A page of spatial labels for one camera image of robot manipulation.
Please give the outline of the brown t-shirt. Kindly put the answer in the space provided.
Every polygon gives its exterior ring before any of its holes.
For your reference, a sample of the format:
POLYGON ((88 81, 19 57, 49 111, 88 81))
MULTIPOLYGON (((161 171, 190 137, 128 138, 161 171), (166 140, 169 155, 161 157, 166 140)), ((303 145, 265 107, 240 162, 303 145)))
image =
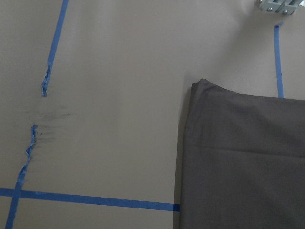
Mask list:
POLYGON ((305 103, 201 79, 183 138, 182 229, 305 226, 305 103))

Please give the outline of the aluminium frame post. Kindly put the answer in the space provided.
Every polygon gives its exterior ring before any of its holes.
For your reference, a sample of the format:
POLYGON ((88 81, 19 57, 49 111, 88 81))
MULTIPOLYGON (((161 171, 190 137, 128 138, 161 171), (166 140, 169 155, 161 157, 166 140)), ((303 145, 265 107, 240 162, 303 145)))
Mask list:
POLYGON ((300 6, 304 6, 303 0, 258 0, 257 2, 261 11, 282 15, 292 15, 300 6))

